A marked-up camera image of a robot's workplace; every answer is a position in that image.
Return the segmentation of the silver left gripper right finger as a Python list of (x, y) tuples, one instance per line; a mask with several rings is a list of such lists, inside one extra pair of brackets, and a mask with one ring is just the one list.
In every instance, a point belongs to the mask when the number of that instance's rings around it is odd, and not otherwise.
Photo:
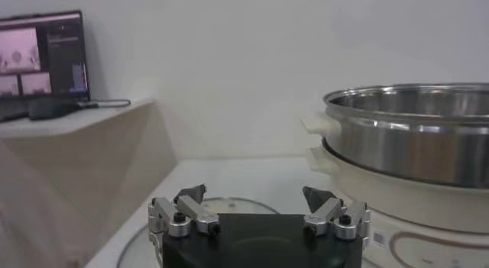
[(365, 202), (354, 200), (346, 205), (332, 192), (309, 186), (302, 192), (310, 210), (303, 223), (308, 235), (319, 237), (332, 232), (342, 241), (369, 241), (371, 211)]

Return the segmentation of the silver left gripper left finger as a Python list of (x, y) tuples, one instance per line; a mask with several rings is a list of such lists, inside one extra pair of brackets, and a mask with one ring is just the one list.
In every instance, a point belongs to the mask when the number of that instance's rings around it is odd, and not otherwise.
[(200, 184), (181, 189), (173, 199), (152, 198), (148, 206), (149, 232), (182, 238), (189, 236), (195, 225), (198, 233), (219, 234), (219, 215), (202, 206), (205, 193), (206, 186)]

